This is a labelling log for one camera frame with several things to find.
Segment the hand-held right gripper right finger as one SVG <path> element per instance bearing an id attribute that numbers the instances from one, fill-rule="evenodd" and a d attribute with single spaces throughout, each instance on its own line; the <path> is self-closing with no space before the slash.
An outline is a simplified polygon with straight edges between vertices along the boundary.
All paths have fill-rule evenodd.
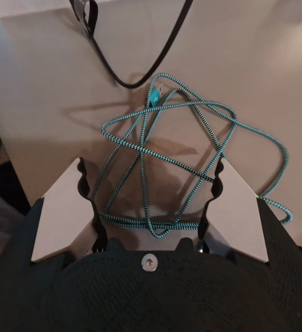
<path id="1" fill-rule="evenodd" d="M 217 163 L 211 193 L 199 222 L 199 240 L 210 253 L 241 253 L 267 263 L 257 195 L 225 158 Z"/>

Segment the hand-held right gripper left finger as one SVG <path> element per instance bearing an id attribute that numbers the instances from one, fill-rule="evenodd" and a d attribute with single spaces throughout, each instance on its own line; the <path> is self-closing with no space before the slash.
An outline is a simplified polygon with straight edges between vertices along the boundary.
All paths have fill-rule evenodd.
<path id="1" fill-rule="evenodd" d="M 107 247 L 107 232 L 89 196 L 93 163 L 76 158 L 43 195 L 31 261 L 64 252 L 75 260 Z"/>

